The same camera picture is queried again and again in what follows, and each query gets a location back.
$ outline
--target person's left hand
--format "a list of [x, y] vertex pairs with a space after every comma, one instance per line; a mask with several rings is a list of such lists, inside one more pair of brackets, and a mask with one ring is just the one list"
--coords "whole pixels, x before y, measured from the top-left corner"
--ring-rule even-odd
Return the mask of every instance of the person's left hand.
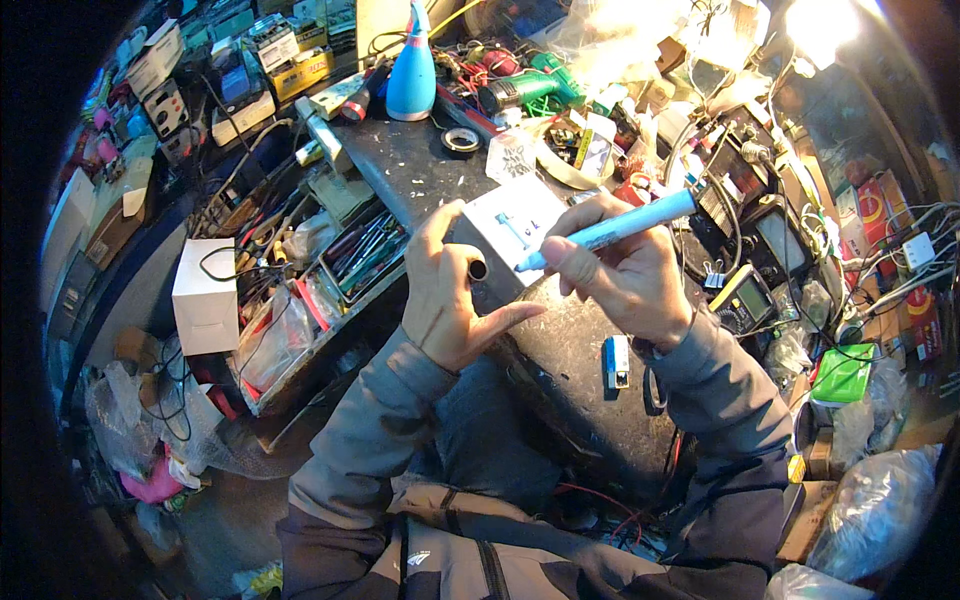
[[478, 317], [467, 269], [483, 260], [473, 246], [444, 244], [444, 236], [459, 217], [464, 201], [444, 204], [414, 233], [404, 259], [410, 297], [403, 311], [407, 337], [435, 363], [451, 372], [473, 362], [498, 335], [546, 311], [535, 302], [512, 302]]

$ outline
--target blue spray bottle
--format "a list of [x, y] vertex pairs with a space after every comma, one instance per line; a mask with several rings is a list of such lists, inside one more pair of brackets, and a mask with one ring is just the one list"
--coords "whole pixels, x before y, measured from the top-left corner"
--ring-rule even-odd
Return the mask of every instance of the blue spray bottle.
[[425, 119], [437, 96], [437, 74], [427, 40], [430, 19], [420, 0], [412, 0], [410, 10], [410, 34], [387, 82], [387, 113], [399, 121]]

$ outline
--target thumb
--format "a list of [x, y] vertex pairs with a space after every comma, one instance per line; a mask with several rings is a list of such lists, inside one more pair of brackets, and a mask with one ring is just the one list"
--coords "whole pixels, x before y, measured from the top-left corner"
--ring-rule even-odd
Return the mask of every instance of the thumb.
[[540, 253], [554, 271], [585, 295], [602, 299], [615, 292], [610, 269], [583, 246], [551, 236], [543, 240]]
[[470, 345], [476, 348], [486, 348], [498, 335], [506, 332], [514, 325], [518, 325], [537, 315], [546, 312], [546, 306], [536, 302], [511, 302], [497, 308], [491, 314], [480, 319], [470, 332]]

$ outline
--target yellow cable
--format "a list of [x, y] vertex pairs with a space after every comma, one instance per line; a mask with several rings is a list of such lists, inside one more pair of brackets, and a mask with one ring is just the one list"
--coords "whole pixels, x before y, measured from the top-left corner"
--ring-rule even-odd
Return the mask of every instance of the yellow cable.
[[430, 30], [430, 34], [428, 35], [428, 37], [433, 37], [433, 36], [435, 36], [439, 30], [441, 30], [441, 29], [443, 29], [444, 27], [446, 27], [447, 25], [449, 25], [449, 24], [450, 24], [450, 21], [452, 21], [453, 19], [457, 18], [458, 16], [460, 16], [460, 15], [463, 14], [464, 12], [469, 11], [470, 9], [472, 9], [472, 8], [475, 7], [476, 5], [480, 4], [481, 2], [483, 2], [483, 0], [471, 0], [470, 2], [467, 2], [467, 3], [464, 5], [463, 8], [461, 8], [460, 10], [456, 11], [456, 12], [455, 12], [454, 14], [452, 14], [451, 16], [449, 16], [449, 17], [447, 17], [446, 19], [444, 19], [444, 20], [440, 23], [440, 25], [438, 25], [437, 27], [434, 27], [433, 29], [431, 29], [431, 30]]

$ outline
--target black workbench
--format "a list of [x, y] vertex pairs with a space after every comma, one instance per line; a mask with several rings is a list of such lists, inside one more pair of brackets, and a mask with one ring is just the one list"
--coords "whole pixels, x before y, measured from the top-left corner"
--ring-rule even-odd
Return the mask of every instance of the black workbench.
[[[436, 118], [441, 125], [452, 126], [443, 115]], [[337, 121], [330, 125], [364, 178], [405, 227], [418, 226], [441, 202], [470, 201], [497, 186], [485, 174], [486, 149], [466, 161], [448, 158], [439, 142], [440, 130], [430, 119], [403, 123], [371, 117], [359, 125]], [[560, 197], [574, 191], [547, 175], [543, 178]], [[455, 227], [453, 241], [473, 243], [487, 257], [493, 255], [482, 239], [462, 239], [457, 231]], [[524, 399], [565, 439], [567, 447], [561, 451], [590, 465], [598, 477], [624, 484], [625, 492], [650, 497], [659, 490], [673, 423], [666, 415], [645, 414], [643, 365], [636, 357], [631, 360], [630, 388], [614, 400], [604, 398], [600, 349], [608, 336], [620, 331], [593, 300], [583, 304], [575, 296], [562, 298], [557, 281], [543, 279], [523, 292], [550, 310], [515, 327], [498, 345], [496, 358], [515, 383], [539, 388], [542, 394], [531, 389]], [[696, 300], [699, 288], [688, 289]], [[474, 303], [481, 314], [513, 299], [498, 296], [486, 284], [474, 285]]]

